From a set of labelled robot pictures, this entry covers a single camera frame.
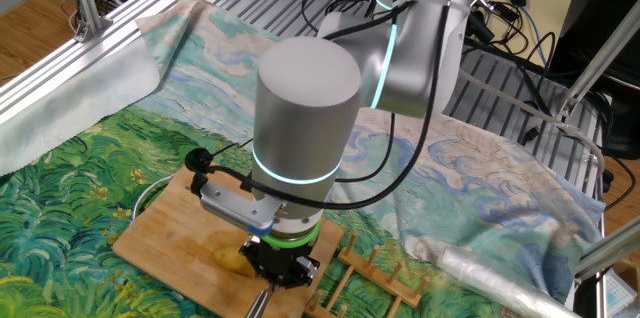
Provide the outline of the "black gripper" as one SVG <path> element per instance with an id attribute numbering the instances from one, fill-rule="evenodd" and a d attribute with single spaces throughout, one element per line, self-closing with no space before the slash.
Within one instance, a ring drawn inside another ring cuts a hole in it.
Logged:
<path id="1" fill-rule="evenodd" d="M 266 238 L 250 236 L 239 253 L 253 267 L 255 273 L 280 288 L 309 287 L 320 268 L 320 262 L 310 257 L 312 247 L 305 244 L 282 248 L 269 244 Z"/>

